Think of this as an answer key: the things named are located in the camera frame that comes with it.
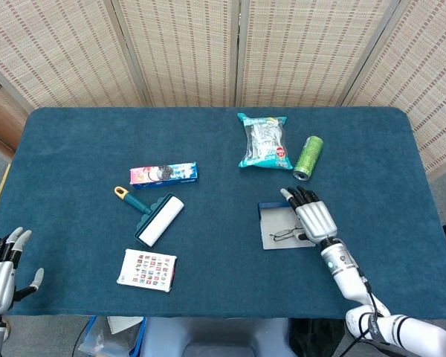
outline black cable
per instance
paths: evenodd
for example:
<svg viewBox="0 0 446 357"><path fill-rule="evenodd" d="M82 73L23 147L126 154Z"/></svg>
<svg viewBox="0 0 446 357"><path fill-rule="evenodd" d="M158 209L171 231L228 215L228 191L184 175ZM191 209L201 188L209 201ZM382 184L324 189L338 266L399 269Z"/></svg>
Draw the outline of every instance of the black cable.
<svg viewBox="0 0 446 357"><path fill-rule="evenodd" d="M370 296L370 299L372 300L373 309L375 310L375 321L377 321L377 319L378 319L377 304L375 303L375 299L373 298L373 294L371 292L369 292L369 296Z"/></svg>
<svg viewBox="0 0 446 357"><path fill-rule="evenodd" d="M356 343L360 342L360 340L362 338L365 337L365 335L369 333L369 329L366 329L364 333L362 333L360 336L358 336L343 352L339 357L344 357L350 350L352 347L355 346Z"/></svg>
<svg viewBox="0 0 446 357"><path fill-rule="evenodd" d="M81 330L80 334L77 336L76 342L74 342L73 353L71 354L71 357L74 357L74 352L76 351L77 343L80 341L81 335L83 334L83 332L86 329L86 327L88 326L88 324L89 324L89 321L86 323L86 325L84 325L84 327Z"/></svg>

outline plastic bag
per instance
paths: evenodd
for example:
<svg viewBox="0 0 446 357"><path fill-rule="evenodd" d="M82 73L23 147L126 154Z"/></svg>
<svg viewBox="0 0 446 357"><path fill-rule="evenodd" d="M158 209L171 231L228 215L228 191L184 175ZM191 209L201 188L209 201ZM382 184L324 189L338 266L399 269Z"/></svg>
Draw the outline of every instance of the plastic bag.
<svg viewBox="0 0 446 357"><path fill-rule="evenodd" d="M258 166L291 170L293 167L284 144L284 125L287 117L249 118L238 113L245 126L248 146L239 167Z"/></svg>
<svg viewBox="0 0 446 357"><path fill-rule="evenodd" d="M140 324L112 334L107 318L98 316L78 348L91 356L129 357L138 339Z"/></svg>

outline table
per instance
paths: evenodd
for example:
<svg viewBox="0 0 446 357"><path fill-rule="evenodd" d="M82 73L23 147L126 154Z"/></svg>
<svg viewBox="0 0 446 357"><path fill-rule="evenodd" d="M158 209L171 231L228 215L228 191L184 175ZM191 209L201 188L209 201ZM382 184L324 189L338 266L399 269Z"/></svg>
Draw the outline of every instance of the table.
<svg viewBox="0 0 446 357"><path fill-rule="evenodd" d="M344 300L319 248L263 251L257 204L301 184L291 171L238 168L237 112L286 115L293 164L305 139L324 148L302 185L326 203L391 310L446 318L446 239L407 117L391 108L45 108L33 112L0 198L0 237L33 230L17 285L45 268L17 315L343 318ZM129 168L196 161L200 182L131 190L184 203L151 251L178 257L169 294L116 284L140 214L114 186Z"/></svg>

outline white card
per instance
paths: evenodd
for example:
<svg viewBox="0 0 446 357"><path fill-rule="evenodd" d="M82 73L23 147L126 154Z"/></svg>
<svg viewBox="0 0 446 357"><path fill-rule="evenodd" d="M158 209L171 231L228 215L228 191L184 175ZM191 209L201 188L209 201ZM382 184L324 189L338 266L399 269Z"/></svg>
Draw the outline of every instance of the white card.
<svg viewBox="0 0 446 357"><path fill-rule="evenodd" d="M134 316L132 318L127 318L125 316L108 316L107 322L111 328L111 334L115 335L125 329L133 327L134 325L142 322L143 318Z"/></svg>
<svg viewBox="0 0 446 357"><path fill-rule="evenodd" d="M297 238L304 229L292 208L260 208L259 215L264 250L315 247L310 240Z"/></svg>
<svg viewBox="0 0 446 357"><path fill-rule="evenodd" d="M169 292L176 259L174 255L126 249L117 283Z"/></svg>

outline lint roller handle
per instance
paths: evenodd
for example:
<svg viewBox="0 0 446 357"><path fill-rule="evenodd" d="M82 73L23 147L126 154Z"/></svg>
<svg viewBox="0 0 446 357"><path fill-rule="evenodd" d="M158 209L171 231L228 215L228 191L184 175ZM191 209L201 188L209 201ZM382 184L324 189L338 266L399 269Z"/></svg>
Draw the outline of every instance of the lint roller handle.
<svg viewBox="0 0 446 357"><path fill-rule="evenodd" d="M140 199L133 196L124 187L117 186L114 188L114 193L122 199L124 202L129 203L133 208L137 208L140 212L145 214L151 214L152 210L149 206L143 203Z"/></svg>

